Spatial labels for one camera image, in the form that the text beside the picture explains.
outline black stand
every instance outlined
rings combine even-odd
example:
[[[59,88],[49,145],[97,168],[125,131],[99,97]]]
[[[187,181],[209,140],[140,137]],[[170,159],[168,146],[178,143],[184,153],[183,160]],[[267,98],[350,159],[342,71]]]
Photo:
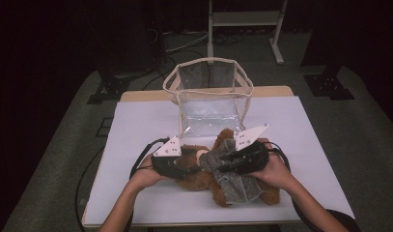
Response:
[[[353,100],[350,90],[343,87],[337,79],[341,65],[328,64],[321,74],[306,74],[305,81],[316,97],[330,97],[331,100]]]
[[[102,101],[118,101],[127,91],[130,81],[148,75],[154,70],[133,71],[119,68],[122,65],[98,65],[98,72],[102,82],[95,94],[91,95],[87,104],[100,104]]]

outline wire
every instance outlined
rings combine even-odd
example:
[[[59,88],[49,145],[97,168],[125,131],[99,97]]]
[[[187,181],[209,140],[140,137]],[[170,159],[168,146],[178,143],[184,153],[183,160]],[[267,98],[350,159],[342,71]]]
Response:
[[[287,169],[289,169],[289,171],[291,172],[291,168],[290,168],[290,163],[289,163],[289,159],[287,159],[287,156],[284,154],[284,152],[281,150],[280,146],[278,146],[277,144],[273,143],[273,142],[263,142],[263,143],[269,143],[271,145],[274,145],[276,148],[272,148],[269,149],[271,152],[276,153],[277,155],[279,155],[281,157],[281,159],[284,161],[284,164],[286,165]]]
[[[158,71],[159,71],[159,75],[158,75],[157,77],[151,79],[150,81],[148,81],[148,83],[142,88],[142,91],[146,90],[146,88],[147,88],[152,82],[156,81],[157,79],[159,79],[159,78],[161,78],[161,77],[163,77],[163,79],[164,79],[164,78],[165,78],[165,75],[166,75],[167,73],[170,73],[170,72],[176,67],[176,61],[175,61],[175,59],[173,59],[173,58],[171,58],[171,57],[169,57],[169,56],[167,56],[166,58],[169,59],[169,60],[171,60],[171,61],[173,61],[173,63],[174,63],[173,67],[172,67],[171,69],[169,69],[167,72],[164,72],[164,73],[161,73],[161,71],[158,70]]]
[[[221,45],[221,46],[225,46],[225,45],[234,45],[234,44],[238,44],[244,41],[244,35],[242,33],[238,33],[238,36],[241,37],[241,39],[236,38],[235,36],[229,36],[226,35],[226,33],[214,33],[214,38],[213,38],[213,43],[215,45]]]
[[[192,53],[198,54],[201,58],[205,58],[205,56],[202,53],[195,51],[195,50],[178,50],[178,51],[175,51],[171,54],[176,54],[176,53],[180,53],[180,52],[192,52]]]
[[[195,44],[201,43],[202,41],[204,41],[208,37],[208,35],[209,35],[209,33],[205,33],[204,36],[202,36],[201,38],[198,38],[198,39],[196,39],[196,40],[194,40],[192,42],[186,43],[186,44],[184,44],[182,46],[179,46],[179,47],[176,47],[176,48],[166,49],[166,53],[174,52],[174,51],[181,50],[181,49],[193,46]]]
[[[137,169],[140,169],[140,168],[138,168],[138,167],[139,167],[139,164],[142,162],[142,159],[148,154],[149,150],[151,150],[151,148],[152,148],[156,143],[159,143],[159,142],[166,143],[166,142],[168,142],[168,141],[169,141],[169,137],[166,137],[166,138],[159,138],[159,139],[155,140],[154,142],[148,144],[148,145],[145,147],[145,149],[142,151],[141,155],[139,155],[139,157],[138,157],[138,159],[136,160],[135,164],[134,164],[134,165],[132,166],[132,168],[130,169],[129,179],[132,178],[132,176],[135,174],[135,172],[136,172]]]
[[[76,186],[76,192],[75,192],[75,197],[74,197],[74,207],[75,207],[75,216],[76,216],[76,220],[78,222],[78,226],[79,229],[81,229],[81,231],[85,231],[84,225],[81,222],[81,219],[79,217],[79,213],[78,213],[78,194],[79,194],[79,188],[81,186],[82,183],[82,179],[84,179],[85,173],[87,172],[88,168],[91,166],[91,164],[94,162],[94,160],[98,157],[99,154],[102,153],[103,149],[105,148],[105,145],[103,145],[99,151],[91,158],[90,162],[88,162],[88,164],[85,166],[84,171],[81,174],[81,177],[79,178],[78,181],[78,185]]]
[[[154,43],[155,43],[157,41],[157,39],[159,38],[157,31],[155,29],[148,29],[148,31],[154,32]]]
[[[150,168],[150,167],[153,167],[153,166],[152,165],[148,165],[148,166],[138,167],[138,168],[136,168],[136,170],[146,169],[146,168]]]

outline plush toy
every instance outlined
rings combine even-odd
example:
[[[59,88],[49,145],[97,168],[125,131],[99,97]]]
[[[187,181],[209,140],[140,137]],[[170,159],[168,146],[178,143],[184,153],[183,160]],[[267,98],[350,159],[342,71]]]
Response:
[[[182,155],[176,160],[176,164],[186,168],[200,166],[202,170],[177,180],[178,185],[188,190],[210,190],[213,200],[221,207],[245,203],[256,198],[260,198],[268,205],[278,204],[279,188],[273,188],[254,177],[240,176],[234,172],[223,174],[212,168],[214,154],[234,149],[233,134],[232,130],[223,130],[217,136],[211,151],[205,146],[183,145]]]

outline table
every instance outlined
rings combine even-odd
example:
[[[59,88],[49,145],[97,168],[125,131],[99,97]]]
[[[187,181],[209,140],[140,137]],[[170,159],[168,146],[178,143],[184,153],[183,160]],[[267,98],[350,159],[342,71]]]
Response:
[[[178,132],[179,110],[163,91],[124,93],[101,158],[82,222],[100,226],[127,182],[130,168],[145,146]],[[244,120],[247,128],[266,118],[265,136],[281,146],[298,180],[328,209],[353,217],[343,193],[298,97],[287,86],[255,87]],[[212,145],[214,138],[204,138]],[[290,196],[281,191],[281,203],[261,202],[220,208],[208,191],[191,192],[163,181],[137,197],[132,226],[190,226],[286,223],[300,221]]]

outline gray carpet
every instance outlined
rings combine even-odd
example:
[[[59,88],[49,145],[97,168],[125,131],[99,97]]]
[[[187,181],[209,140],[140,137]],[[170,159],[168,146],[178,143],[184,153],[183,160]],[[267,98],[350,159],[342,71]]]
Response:
[[[393,231],[393,124],[368,93],[361,78],[347,68],[342,68],[338,77],[355,100],[332,101],[327,97],[313,97],[303,75],[319,73],[323,67],[300,66],[310,33],[281,34],[279,46],[285,59],[283,66],[275,63],[269,37],[237,36],[241,42],[215,46],[215,56],[237,60],[257,86],[290,86],[304,105],[361,230]],[[169,35],[167,44],[176,47],[194,39]],[[186,50],[207,53],[205,44]],[[170,57],[177,63],[199,58],[200,55],[193,51],[175,53]],[[161,71],[166,72],[172,66],[169,59]],[[136,79],[131,82],[129,90],[141,90],[157,76],[155,72]],[[159,78],[147,89],[161,89],[161,83]],[[104,135],[110,122],[104,119],[113,117],[116,106],[116,101],[87,104],[99,84],[100,77],[93,72],[80,87],[4,231],[80,231],[75,199],[81,217],[100,161],[100,149],[106,142]],[[85,168],[87,171],[80,179]],[[179,227],[158,231],[267,231],[267,227]],[[309,230],[303,224],[295,223],[282,225],[282,231]]]

